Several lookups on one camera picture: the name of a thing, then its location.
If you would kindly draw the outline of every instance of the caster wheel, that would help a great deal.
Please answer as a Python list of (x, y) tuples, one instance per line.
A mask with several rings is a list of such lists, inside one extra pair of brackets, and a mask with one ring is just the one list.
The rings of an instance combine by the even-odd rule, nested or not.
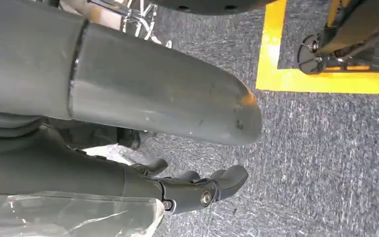
[(319, 35), (310, 35), (303, 40), (297, 53), (300, 71), (305, 74), (319, 74), (323, 71), (323, 59), (315, 55), (319, 48)]

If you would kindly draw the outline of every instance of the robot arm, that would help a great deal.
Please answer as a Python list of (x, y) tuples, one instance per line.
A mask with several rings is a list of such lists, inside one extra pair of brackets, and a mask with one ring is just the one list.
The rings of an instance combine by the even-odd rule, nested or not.
[(262, 128), (256, 99), (231, 74), (27, 0), (0, 0), (0, 112), (230, 145)]

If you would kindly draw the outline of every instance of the yellow tape line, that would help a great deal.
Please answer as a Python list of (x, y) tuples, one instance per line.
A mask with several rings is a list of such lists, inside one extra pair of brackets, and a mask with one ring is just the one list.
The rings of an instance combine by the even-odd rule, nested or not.
[(266, 6), (257, 89), (379, 94), (379, 73), (321, 73), (310, 76), (298, 69), (277, 69), (286, 2), (278, 0)]

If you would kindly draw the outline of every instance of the gray carpet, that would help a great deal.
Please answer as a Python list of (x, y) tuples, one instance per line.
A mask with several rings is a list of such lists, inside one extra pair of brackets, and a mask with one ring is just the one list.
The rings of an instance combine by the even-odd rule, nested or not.
[[(327, 4), (289, 0), (280, 68), (294, 66), (298, 42), (323, 26)], [(141, 152), (168, 160), (164, 175), (209, 175), (234, 164), (250, 173), (235, 197), (167, 217), (155, 236), (379, 235), (379, 95), (255, 90), (264, 9), (221, 17), (162, 9), (160, 16), (157, 34), (176, 50), (232, 72), (255, 91), (264, 131), (244, 147), (166, 135), (149, 140)]]

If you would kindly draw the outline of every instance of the plastic sheet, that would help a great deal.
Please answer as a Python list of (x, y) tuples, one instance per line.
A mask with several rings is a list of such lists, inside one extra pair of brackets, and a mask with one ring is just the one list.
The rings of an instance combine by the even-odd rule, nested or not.
[(153, 198), (59, 192), (0, 198), (0, 237), (151, 237), (164, 215)]

